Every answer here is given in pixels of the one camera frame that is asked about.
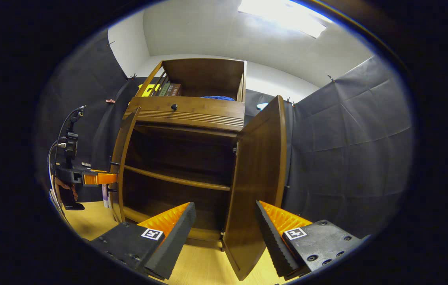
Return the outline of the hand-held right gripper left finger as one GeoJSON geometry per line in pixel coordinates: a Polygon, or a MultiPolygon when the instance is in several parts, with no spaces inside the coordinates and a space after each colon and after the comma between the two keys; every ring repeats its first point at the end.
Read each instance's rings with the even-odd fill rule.
{"type": "Polygon", "coordinates": [[[137,224],[121,222],[89,244],[123,267],[166,280],[171,277],[195,219],[195,203],[187,202],[137,224]]]}

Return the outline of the ceiling light panel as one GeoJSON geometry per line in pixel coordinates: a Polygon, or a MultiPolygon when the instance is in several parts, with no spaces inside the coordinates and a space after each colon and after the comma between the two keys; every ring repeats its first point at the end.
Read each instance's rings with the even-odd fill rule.
{"type": "Polygon", "coordinates": [[[241,0],[238,12],[276,22],[318,38],[333,23],[323,14],[292,0],[241,0]]]}

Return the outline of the black backdrop cloth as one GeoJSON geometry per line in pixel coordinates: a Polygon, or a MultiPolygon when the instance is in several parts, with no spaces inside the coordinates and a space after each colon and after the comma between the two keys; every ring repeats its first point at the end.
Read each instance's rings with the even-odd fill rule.
{"type": "MultiPolygon", "coordinates": [[[[36,174],[45,188],[47,156],[55,153],[50,146],[67,114],[86,105],[76,124],[77,164],[108,170],[121,115],[136,90],[108,45],[107,30],[59,65],[42,92],[33,135],[36,174]]],[[[381,231],[408,184],[415,145],[409,98],[399,73],[373,55],[294,106],[286,104],[289,188],[282,208],[328,219],[358,238],[381,231]]]]}

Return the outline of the wooden shoe cabinet door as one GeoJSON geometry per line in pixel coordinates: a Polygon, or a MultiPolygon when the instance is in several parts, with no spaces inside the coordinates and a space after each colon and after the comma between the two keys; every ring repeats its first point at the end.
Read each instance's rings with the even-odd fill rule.
{"type": "Polygon", "coordinates": [[[256,218],[256,202],[281,206],[286,168],[285,103],[276,96],[238,133],[223,244],[240,281],[251,273],[266,248],[256,218]]]}
{"type": "Polygon", "coordinates": [[[110,192],[109,198],[111,202],[111,211],[115,220],[119,223],[125,221],[124,215],[124,202],[123,202],[123,180],[124,180],[124,170],[125,170],[125,159],[127,156],[127,151],[130,143],[130,137],[136,125],[138,113],[141,107],[137,107],[135,110],[131,110],[126,119],[121,121],[120,129],[115,141],[115,147],[113,149],[113,154],[111,161],[119,162],[119,186],[118,192],[110,192]]]}

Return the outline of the wooden drawer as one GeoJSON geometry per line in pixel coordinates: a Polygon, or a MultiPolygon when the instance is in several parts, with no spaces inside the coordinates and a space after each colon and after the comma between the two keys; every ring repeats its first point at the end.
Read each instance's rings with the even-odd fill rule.
{"type": "Polygon", "coordinates": [[[141,107],[137,121],[240,131],[244,126],[244,103],[184,96],[134,97],[123,115],[141,107]],[[178,104],[178,110],[171,109],[178,104]]]}

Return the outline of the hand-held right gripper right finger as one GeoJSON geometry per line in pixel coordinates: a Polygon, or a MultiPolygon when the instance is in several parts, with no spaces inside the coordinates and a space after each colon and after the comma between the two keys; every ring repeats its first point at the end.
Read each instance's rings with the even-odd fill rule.
{"type": "Polygon", "coordinates": [[[366,241],[328,220],[310,222],[263,201],[256,201],[255,213],[273,266],[285,280],[320,271],[366,241]]]}

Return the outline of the wooden double-door shoe cabinet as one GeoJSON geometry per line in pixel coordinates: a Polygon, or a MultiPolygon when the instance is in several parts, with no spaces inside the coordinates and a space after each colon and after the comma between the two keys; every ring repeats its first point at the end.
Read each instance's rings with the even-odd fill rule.
{"type": "MultiPolygon", "coordinates": [[[[227,96],[244,103],[246,66],[245,61],[230,59],[163,60],[134,97],[158,96],[162,86],[170,83],[181,84],[184,97],[227,96]]],[[[142,222],[193,202],[197,218],[190,241],[220,242],[229,211],[238,132],[136,121],[125,159],[125,220],[142,222]]]]}

